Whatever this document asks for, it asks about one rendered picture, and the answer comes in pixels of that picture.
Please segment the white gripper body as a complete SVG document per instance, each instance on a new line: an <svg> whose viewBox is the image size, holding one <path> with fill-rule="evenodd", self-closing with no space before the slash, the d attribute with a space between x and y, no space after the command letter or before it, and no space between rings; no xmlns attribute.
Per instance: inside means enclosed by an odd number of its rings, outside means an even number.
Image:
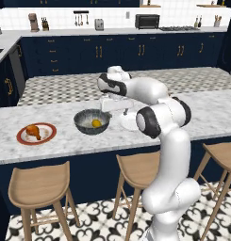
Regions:
<svg viewBox="0 0 231 241"><path fill-rule="evenodd" d="M100 99L100 109L103 112L127 109L133 106L134 106L134 103L129 99L114 100L108 97L102 97Z"/></svg>

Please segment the grey speckled bowl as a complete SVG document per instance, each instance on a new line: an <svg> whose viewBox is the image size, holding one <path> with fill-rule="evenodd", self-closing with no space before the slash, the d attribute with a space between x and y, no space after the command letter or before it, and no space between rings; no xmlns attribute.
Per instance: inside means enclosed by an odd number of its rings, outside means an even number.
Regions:
<svg viewBox="0 0 231 241"><path fill-rule="evenodd" d="M86 135L98 135L104 132L111 118L111 114L109 112L103 112L100 109L84 109L74 116L74 124L77 129ZM92 121L99 120L101 125L99 127L93 127Z"/></svg>

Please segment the brown chicken drumstick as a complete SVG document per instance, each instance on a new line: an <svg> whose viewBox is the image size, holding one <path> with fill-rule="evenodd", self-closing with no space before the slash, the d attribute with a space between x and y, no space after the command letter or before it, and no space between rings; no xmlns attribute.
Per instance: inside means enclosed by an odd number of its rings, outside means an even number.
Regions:
<svg viewBox="0 0 231 241"><path fill-rule="evenodd" d="M30 136L35 137L37 140L41 139L40 130L36 125L28 125L26 127L26 133Z"/></svg>

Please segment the dark fridge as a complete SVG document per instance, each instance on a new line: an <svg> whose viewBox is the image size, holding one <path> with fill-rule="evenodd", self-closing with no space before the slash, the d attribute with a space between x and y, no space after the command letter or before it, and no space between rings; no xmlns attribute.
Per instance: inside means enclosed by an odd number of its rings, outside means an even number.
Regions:
<svg viewBox="0 0 231 241"><path fill-rule="evenodd" d="M225 5L231 8L231 0L225 0ZM227 32L224 34L217 66L226 72L231 72L231 18Z"/></svg>

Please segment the dark blue lower cupboard run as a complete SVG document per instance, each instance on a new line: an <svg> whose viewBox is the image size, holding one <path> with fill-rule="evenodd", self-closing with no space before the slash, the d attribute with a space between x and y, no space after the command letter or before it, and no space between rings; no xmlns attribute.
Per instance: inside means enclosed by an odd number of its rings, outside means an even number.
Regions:
<svg viewBox="0 0 231 241"><path fill-rule="evenodd" d="M214 67L223 32L21 38L26 75Z"/></svg>

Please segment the wooden bar stool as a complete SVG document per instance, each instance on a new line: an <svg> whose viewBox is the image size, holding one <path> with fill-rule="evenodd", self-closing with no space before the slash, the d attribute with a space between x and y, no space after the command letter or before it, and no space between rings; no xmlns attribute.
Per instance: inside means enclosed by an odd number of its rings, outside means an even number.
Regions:
<svg viewBox="0 0 231 241"><path fill-rule="evenodd" d="M194 179L198 180L199 178L202 178L205 181L208 190L211 190L214 193L213 199L217 199L217 202L215 204L215 207L213 208L213 212L209 218L209 221L206 225L200 241L204 241L204 239L206 238L206 234L209 231L209 228L215 216L217 215L223 198L228 192L231 191L231 142L211 145L203 144L203 147L206 153L194 174ZM220 167L223 168L223 174L221 176L219 184L217 185L217 188L214 188L212 185L210 185L207 179L202 174L210 158L212 158Z"/></svg>
<svg viewBox="0 0 231 241"><path fill-rule="evenodd" d="M70 162L61 165L33 169L14 168L11 174L8 197L13 205L21 209L25 241L32 241L31 228L42 224L59 222L68 241L73 241L66 218L73 214L76 225L79 219L70 190ZM52 205L57 219L45 221L37 218L35 210Z"/></svg>
<svg viewBox="0 0 231 241"><path fill-rule="evenodd" d="M137 208L141 207L141 204L139 204L140 193L143 189L147 188L157 176L159 156L159 152L138 153L127 156L116 155L120 175L112 218L115 218L117 209L120 206L120 197L124 196L125 203L130 211L125 241L129 241ZM128 183L134 188L132 201L128 201L127 199L124 192L124 183Z"/></svg>

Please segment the dark blue island counter base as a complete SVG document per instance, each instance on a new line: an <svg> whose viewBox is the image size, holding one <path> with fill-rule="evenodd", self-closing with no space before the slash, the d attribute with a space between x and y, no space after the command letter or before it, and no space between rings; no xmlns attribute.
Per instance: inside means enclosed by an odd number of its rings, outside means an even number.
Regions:
<svg viewBox="0 0 231 241"><path fill-rule="evenodd" d="M189 177L193 177L205 154L203 143L217 144L231 142L231 137L217 137L191 141L191 159ZM40 166L52 166L70 161L71 181L70 188L75 204L101 201L116 196L119 178L119 165L116 154L131 155L136 153L152 153L160 149L158 146L125 149L103 153L89 153L60 158L32 160L21 164L0 165L0 212L5 211L9 215L19 214L8 198L8 184L13 168L30 169ZM222 175L215 161L209 161L203 173L210 182L219 181Z"/></svg>

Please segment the red rimmed plate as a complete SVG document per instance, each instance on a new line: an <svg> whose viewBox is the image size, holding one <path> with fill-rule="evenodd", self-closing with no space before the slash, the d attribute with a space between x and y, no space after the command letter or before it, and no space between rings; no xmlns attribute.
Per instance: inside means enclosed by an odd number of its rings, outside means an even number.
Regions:
<svg viewBox="0 0 231 241"><path fill-rule="evenodd" d="M39 145L51 140L57 133L57 128L50 123L37 122L29 125L36 125L40 130L41 139L37 140L35 137L26 133L26 127L21 129L17 134L17 140L24 145Z"/></svg>

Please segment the black toaster oven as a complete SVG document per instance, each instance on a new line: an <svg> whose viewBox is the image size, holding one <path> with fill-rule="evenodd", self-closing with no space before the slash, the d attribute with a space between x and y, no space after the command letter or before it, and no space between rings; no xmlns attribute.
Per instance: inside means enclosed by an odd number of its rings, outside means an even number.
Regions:
<svg viewBox="0 0 231 241"><path fill-rule="evenodd" d="M158 29L158 14L137 14L135 17L135 27L137 29Z"/></svg>

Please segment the black hob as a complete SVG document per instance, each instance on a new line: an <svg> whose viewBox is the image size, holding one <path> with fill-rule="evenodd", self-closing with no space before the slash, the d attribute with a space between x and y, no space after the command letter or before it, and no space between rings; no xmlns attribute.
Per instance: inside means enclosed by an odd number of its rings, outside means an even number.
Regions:
<svg viewBox="0 0 231 241"><path fill-rule="evenodd" d="M200 30L197 27L194 26L162 26L159 27L161 31L197 31Z"/></svg>

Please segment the grey dishwasher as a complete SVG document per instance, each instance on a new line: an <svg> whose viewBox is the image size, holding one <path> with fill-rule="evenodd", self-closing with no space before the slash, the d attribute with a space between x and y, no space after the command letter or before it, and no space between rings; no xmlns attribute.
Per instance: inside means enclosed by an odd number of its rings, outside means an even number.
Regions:
<svg viewBox="0 0 231 241"><path fill-rule="evenodd" d="M19 91L19 96L22 97L25 90L25 77L22 69L21 60L18 54L18 46L13 46L8 54L16 80L17 88Z"/></svg>

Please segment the wooden knife block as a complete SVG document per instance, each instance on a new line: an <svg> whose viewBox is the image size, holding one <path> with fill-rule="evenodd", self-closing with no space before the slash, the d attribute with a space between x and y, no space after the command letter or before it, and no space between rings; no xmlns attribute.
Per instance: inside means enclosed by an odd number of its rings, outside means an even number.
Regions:
<svg viewBox="0 0 231 241"><path fill-rule="evenodd" d="M49 31L49 24L45 17L41 18L42 31Z"/></svg>

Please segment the dark blue upper cupboards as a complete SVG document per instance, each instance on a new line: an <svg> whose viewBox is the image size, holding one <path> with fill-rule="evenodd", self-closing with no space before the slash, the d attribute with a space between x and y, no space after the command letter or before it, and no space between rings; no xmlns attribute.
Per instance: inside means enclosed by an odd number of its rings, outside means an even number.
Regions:
<svg viewBox="0 0 231 241"><path fill-rule="evenodd" d="M0 0L0 8L138 8L140 0Z"/></svg>

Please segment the dark blue side cupboard run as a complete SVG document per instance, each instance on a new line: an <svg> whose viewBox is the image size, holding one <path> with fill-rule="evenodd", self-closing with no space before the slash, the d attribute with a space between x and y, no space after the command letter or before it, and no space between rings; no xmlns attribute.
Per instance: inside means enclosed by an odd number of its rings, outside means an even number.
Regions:
<svg viewBox="0 0 231 241"><path fill-rule="evenodd" d="M9 56L0 62L0 107L16 106L19 92Z"/></svg>

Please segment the rail with hanging tools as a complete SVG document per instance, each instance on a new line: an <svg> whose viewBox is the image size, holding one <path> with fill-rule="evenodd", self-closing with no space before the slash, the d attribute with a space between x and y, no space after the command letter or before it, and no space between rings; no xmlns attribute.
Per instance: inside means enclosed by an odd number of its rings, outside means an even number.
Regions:
<svg viewBox="0 0 231 241"><path fill-rule="evenodd" d="M83 26L89 23L89 12L87 10L75 10L74 11L74 25Z"/></svg>

